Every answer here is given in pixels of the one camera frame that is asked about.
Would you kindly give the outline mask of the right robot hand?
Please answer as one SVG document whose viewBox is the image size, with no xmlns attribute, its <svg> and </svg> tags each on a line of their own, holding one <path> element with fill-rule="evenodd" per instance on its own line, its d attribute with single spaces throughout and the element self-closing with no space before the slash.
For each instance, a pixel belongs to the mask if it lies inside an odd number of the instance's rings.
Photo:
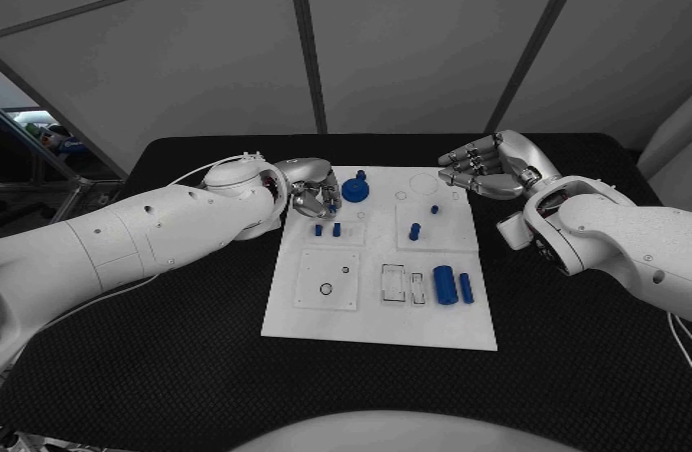
<svg viewBox="0 0 692 452">
<path fill-rule="evenodd" d="M 526 135 L 495 132 L 446 152 L 437 159 L 439 177 L 493 200 L 531 198 L 563 175 Z"/>
</svg>

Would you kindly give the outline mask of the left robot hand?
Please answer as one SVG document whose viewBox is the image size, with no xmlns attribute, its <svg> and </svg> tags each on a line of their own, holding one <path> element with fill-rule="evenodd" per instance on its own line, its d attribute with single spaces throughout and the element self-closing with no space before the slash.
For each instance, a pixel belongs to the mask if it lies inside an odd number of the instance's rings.
<svg viewBox="0 0 692 452">
<path fill-rule="evenodd" d="M 342 195 L 330 162 L 320 158 L 294 158 L 274 166 L 281 171 L 297 213 L 310 218 L 335 219 Z"/>
</svg>

